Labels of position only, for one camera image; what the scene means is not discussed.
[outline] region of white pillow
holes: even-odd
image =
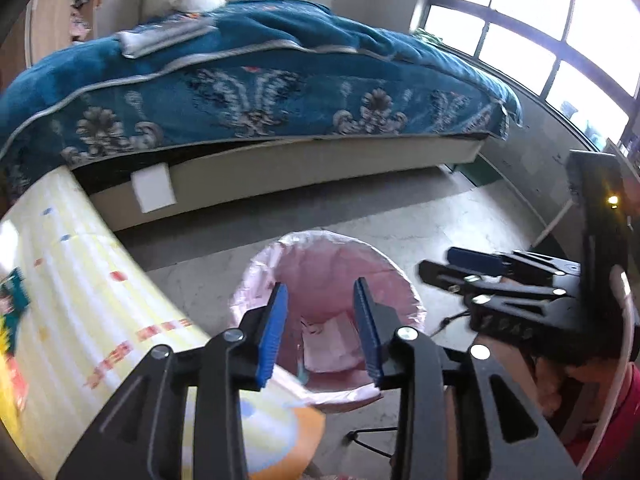
[[[226,5],[226,0],[169,0],[179,12],[211,12]]]

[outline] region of black wire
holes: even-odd
[[[452,321],[455,321],[455,320],[457,320],[457,319],[459,319],[461,317],[466,317],[466,316],[471,316],[471,311],[463,310],[462,312],[454,314],[453,316],[449,316],[449,317],[444,318],[440,322],[440,324],[438,325],[438,329],[435,332],[429,334],[429,337],[433,337],[433,336],[439,334],[440,332],[442,332],[444,329],[446,329],[447,326],[450,325],[450,323]]]

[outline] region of tiled floor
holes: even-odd
[[[243,200],[130,230],[121,239],[158,287],[216,334],[230,322],[226,302],[249,259],[280,235],[317,228],[359,238],[395,261],[428,310],[426,332],[461,307],[452,295],[418,282],[414,269],[421,259],[443,260],[452,245],[489,252],[526,249],[542,230],[505,181],[475,188],[460,174],[431,168]],[[460,320],[436,341],[466,349],[473,337]],[[388,460],[345,446],[342,438],[355,428],[392,426],[397,410],[398,395],[391,392],[363,409],[329,415],[315,463],[326,474],[388,478]],[[366,438],[391,450],[395,434]]]

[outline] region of clothing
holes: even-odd
[[[583,431],[566,446],[575,463],[579,462],[587,449],[592,434],[593,430]],[[613,475],[614,469],[631,470],[628,469],[628,466],[633,464],[631,462],[627,464],[628,460],[634,463],[640,462],[638,459],[638,453],[640,453],[638,435],[640,435],[640,370],[634,365],[631,385],[626,398],[611,419],[600,447],[584,474],[584,478],[637,479],[638,476],[631,477],[626,476],[626,474],[620,476],[621,472],[616,473],[615,476],[610,475]]]

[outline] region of blue bedspread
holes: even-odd
[[[139,59],[116,37],[51,54],[0,97],[14,195],[60,164],[229,139],[506,136],[501,81],[435,46],[297,0],[231,2],[216,28]]]

